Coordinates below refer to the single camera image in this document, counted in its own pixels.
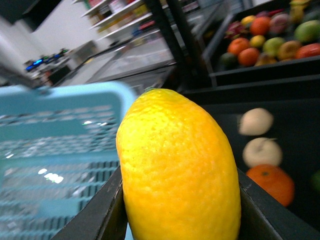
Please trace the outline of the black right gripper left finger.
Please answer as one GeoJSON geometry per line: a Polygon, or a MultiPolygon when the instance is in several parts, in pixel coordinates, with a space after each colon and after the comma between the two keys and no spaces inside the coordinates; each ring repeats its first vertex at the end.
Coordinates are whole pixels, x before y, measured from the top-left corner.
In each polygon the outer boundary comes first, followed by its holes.
{"type": "Polygon", "coordinates": [[[121,168],[86,206],[54,237],[54,240],[123,240],[127,230],[121,168]]]}

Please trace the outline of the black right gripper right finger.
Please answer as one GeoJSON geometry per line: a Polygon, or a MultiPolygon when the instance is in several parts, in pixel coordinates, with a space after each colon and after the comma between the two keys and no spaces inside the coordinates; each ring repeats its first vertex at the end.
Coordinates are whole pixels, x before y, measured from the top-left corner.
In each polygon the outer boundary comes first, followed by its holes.
{"type": "Polygon", "coordinates": [[[282,206],[240,169],[240,240],[318,240],[320,232],[282,206]]]}

